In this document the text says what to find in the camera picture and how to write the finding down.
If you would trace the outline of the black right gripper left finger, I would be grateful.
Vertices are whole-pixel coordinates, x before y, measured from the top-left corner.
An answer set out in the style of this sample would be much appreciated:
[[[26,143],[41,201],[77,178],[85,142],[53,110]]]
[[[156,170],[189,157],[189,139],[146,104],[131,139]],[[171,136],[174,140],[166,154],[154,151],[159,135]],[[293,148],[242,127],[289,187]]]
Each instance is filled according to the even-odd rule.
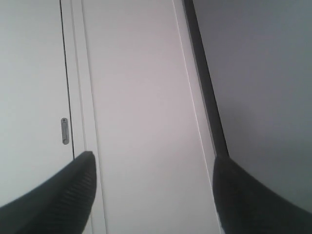
[[[96,190],[96,159],[85,151],[43,184],[1,207],[0,232],[81,234]]]

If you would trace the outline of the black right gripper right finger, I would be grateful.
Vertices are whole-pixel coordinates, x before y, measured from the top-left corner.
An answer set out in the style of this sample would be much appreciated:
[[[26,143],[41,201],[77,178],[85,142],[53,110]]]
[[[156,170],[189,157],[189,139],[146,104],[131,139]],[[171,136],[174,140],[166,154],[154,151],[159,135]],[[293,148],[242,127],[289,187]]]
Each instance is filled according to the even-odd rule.
[[[310,234],[312,214],[277,195],[227,156],[214,162],[213,194],[227,234]]]

